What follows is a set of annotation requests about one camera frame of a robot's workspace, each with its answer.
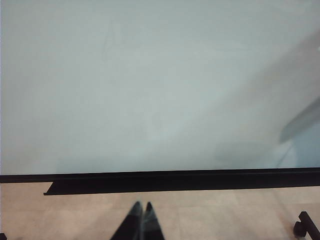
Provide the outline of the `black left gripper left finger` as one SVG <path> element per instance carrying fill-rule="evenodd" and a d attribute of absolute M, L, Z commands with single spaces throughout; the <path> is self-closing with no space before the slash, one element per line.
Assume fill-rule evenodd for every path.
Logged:
<path fill-rule="evenodd" d="M 110 239 L 139 240 L 141 234 L 142 216 L 142 203 L 140 201 L 136 201 Z"/>

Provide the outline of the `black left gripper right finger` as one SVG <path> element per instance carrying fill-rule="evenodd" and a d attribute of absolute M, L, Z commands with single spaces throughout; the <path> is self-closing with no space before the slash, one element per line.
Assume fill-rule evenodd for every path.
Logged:
<path fill-rule="evenodd" d="M 143 239 L 165 240 L 156 212 L 151 202 L 148 202 L 143 216 Z"/>

